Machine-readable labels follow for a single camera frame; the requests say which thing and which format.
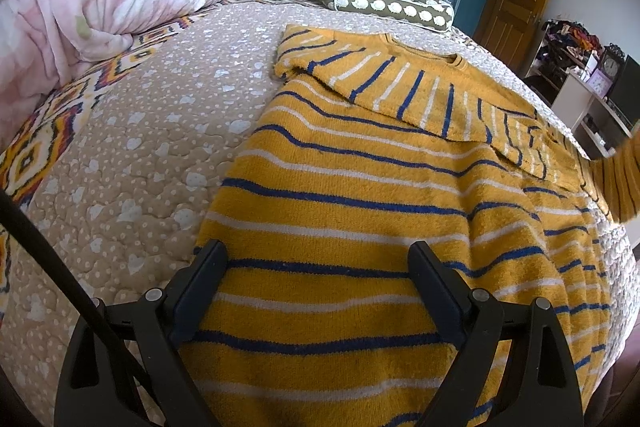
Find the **beige quilted bedspread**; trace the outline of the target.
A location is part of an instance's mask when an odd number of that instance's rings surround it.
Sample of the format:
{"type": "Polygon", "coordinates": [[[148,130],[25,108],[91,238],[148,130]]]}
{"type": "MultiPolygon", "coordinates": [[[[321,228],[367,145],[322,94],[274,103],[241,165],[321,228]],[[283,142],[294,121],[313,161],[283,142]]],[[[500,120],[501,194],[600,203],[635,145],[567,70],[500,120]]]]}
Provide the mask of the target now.
{"type": "Polygon", "coordinates": [[[117,81],[26,209],[82,288],[128,303],[211,239],[229,268],[186,368],[226,426],[407,426],[456,351],[411,283],[548,298],[582,397],[639,312],[623,228],[570,132],[463,32],[228,0],[117,81]]]}

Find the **cluttered clothes pile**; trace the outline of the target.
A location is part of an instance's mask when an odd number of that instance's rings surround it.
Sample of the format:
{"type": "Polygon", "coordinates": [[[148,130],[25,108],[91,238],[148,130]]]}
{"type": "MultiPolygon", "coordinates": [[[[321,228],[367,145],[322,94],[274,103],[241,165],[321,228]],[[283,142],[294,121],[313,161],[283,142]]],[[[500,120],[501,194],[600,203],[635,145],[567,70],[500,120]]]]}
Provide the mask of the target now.
{"type": "Polygon", "coordinates": [[[540,31],[524,82],[551,103],[568,75],[575,74],[579,80],[590,77],[604,47],[595,34],[570,20],[546,20],[540,31]]]}

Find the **white shelf unit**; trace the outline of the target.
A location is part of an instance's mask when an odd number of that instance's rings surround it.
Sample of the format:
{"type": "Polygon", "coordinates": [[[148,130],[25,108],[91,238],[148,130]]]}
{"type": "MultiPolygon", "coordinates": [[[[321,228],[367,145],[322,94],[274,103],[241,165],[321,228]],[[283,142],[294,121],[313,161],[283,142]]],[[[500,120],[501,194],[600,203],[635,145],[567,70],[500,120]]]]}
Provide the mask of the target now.
{"type": "Polygon", "coordinates": [[[551,109],[591,159],[612,156],[616,147],[639,130],[639,121],[630,127],[608,97],[601,98],[575,74],[568,75],[551,109]]]}

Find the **pink floral duvet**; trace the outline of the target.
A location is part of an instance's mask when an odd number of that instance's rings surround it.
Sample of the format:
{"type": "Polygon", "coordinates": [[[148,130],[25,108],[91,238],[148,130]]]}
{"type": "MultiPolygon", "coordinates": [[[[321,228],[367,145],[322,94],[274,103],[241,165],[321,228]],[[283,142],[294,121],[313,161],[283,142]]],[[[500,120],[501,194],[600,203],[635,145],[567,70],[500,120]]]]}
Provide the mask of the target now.
{"type": "Polygon", "coordinates": [[[51,91],[132,38],[220,0],[1,0],[1,144],[51,91]]]}

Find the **green white-dotted bolster pillow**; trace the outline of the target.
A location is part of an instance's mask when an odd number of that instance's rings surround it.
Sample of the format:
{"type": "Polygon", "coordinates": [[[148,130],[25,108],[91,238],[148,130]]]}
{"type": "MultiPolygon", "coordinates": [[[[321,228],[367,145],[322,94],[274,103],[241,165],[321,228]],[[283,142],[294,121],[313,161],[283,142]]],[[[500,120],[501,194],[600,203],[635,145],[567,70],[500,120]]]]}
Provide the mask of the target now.
{"type": "Polygon", "coordinates": [[[444,0],[314,0],[336,12],[363,13],[403,20],[431,31],[446,32],[454,21],[454,8],[444,0]]]}

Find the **desk clock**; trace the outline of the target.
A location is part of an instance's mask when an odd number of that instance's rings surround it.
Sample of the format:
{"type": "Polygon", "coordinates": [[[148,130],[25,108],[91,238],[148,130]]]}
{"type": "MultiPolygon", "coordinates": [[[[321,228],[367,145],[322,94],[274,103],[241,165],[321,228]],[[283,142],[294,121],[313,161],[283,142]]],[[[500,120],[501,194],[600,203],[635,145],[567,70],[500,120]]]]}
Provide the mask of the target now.
{"type": "Polygon", "coordinates": [[[598,69],[608,80],[615,81],[625,61],[626,55],[623,50],[617,44],[610,43],[604,48],[598,69]]]}

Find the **yellow striped knit sweater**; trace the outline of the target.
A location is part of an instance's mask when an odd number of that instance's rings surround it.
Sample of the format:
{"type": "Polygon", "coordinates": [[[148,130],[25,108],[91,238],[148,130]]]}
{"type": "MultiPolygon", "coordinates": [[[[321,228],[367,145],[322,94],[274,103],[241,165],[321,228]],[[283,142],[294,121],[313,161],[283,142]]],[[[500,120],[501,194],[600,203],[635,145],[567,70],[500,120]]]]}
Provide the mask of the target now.
{"type": "Polygon", "coordinates": [[[288,26],[274,73],[198,236],[229,264],[181,356],[218,421],[415,421],[457,353],[410,281],[416,242],[500,299],[547,298],[588,402],[613,321],[596,217],[638,215],[638,140],[582,157],[463,57],[385,34],[288,26]]]}

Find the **black television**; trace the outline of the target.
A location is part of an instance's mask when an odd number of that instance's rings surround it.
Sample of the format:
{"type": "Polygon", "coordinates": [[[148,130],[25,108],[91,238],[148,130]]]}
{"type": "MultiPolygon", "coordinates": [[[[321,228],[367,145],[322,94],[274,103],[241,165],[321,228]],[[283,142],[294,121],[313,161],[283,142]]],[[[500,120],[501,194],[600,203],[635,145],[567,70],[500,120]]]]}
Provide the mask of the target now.
{"type": "Polygon", "coordinates": [[[608,94],[608,101],[630,127],[634,127],[640,117],[640,65],[631,56],[626,61],[616,83],[608,94]]]}

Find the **colourful patterned blanket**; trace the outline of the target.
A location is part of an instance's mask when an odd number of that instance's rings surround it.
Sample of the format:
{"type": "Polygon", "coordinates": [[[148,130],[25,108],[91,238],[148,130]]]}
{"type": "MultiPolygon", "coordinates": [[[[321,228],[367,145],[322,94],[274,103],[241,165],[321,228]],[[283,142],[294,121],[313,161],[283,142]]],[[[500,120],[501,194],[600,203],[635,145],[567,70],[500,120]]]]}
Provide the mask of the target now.
{"type": "Polygon", "coordinates": [[[204,28],[195,15],[147,32],[52,95],[4,155],[3,187],[92,297],[134,300],[190,259],[208,184],[204,28]]]}

